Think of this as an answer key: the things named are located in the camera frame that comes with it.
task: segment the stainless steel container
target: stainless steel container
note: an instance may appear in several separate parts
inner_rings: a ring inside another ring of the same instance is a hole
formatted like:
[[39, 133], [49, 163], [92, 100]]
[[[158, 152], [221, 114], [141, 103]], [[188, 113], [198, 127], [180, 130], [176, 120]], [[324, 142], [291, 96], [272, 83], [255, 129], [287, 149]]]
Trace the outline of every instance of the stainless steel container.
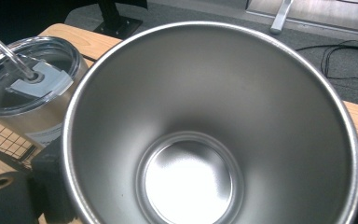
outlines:
[[0, 52], [0, 123], [43, 148], [61, 135], [66, 108], [88, 67], [77, 49], [58, 37], [23, 39], [9, 47], [16, 54], [25, 55], [28, 60], [55, 66], [73, 81], [59, 93], [52, 91], [40, 97], [19, 94], [10, 89], [19, 80], [12, 74], [15, 69]]
[[88, 223], [350, 223], [358, 206], [358, 139], [333, 87], [228, 24], [113, 47], [79, 84], [62, 147]]

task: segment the wood surface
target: wood surface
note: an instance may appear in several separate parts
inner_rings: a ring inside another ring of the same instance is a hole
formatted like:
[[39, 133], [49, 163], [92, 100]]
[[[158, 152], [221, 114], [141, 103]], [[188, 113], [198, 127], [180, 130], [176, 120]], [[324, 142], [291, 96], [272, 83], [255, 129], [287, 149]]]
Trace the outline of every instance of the wood surface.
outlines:
[[[252, 0], [247, 10], [275, 16], [281, 3], [282, 0]], [[358, 5], [336, 0], [293, 0], [288, 18], [358, 31]]]
[[[113, 37], [98, 35], [64, 24], [54, 24], [41, 35], [51, 35], [64, 38], [76, 46], [82, 54], [87, 55], [93, 59], [98, 59], [107, 50], [111, 49], [115, 44], [120, 42], [120, 40]], [[344, 103], [351, 114], [356, 130], [358, 132], [358, 105], [349, 102]], [[0, 161], [0, 174], [11, 170], [12, 169], [10, 167]]]

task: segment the gray carpet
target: gray carpet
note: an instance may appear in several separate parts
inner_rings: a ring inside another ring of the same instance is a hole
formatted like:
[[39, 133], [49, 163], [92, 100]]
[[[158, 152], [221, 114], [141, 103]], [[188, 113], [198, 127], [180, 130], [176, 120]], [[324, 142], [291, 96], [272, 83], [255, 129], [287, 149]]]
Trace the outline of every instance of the gray carpet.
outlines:
[[[117, 4], [118, 11], [122, 16], [142, 20], [144, 23], [135, 32], [140, 33], [147, 29], [178, 21], [221, 21], [236, 24], [242, 27], [257, 30], [269, 35], [269, 26], [253, 21], [239, 20], [210, 13], [199, 12], [179, 7], [170, 7], [160, 4], [149, 3], [149, 9]], [[97, 5], [78, 8], [72, 11], [65, 23], [86, 30], [94, 30], [103, 21], [101, 11]], [[280, 35], [273, 35], [292, 49], [303, 48], [313, 45], [338, 44], [344, 40], [331, 37], [303, 33], [296, 30], [285, 29]], [[313, 63], [317, 68], [323, 56], [323, 49], [309, 49], [300, 54]], [[344, 49], [337, 51], [330, 61], [330, 77], [358, 77], [358, 51]], [[357, 79], [329, 79], [336, 88], [338, 94], [345, 101], [358, 104], [358, 80]]]

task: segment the circular metal base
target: circular metal base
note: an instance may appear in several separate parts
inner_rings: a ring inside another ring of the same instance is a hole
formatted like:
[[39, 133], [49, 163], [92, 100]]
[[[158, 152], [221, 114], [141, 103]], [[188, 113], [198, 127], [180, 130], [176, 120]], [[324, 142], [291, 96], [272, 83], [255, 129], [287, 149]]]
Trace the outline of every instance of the circular metal base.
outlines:
[[210, 136], [162, 137], [140, 165], [140, 204], [152, 222], [228, 223], [243, 192], [236, 167], [225, 147]]

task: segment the wooden table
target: wooden table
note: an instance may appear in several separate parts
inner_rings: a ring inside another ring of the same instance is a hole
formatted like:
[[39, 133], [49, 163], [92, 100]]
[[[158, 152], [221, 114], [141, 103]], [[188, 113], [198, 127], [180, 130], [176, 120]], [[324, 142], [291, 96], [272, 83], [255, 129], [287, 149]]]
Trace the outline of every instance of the wooden table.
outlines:
[[[83, 55], [91, 59], [100, 58], [107, 50], [119, 43], [119, 39], [113, 37], [95, 34], [93, 32], [77, 29], [64, 24], [54, 24], [40, 35], [50, 35], [64, 38], [71, 42]], [[93, 61], [86, 60], [91, 66]], [[358, 105], [345, 102], [358, 132]], [[0, 161], [0, 174], [11, 171], [12, 169]]]

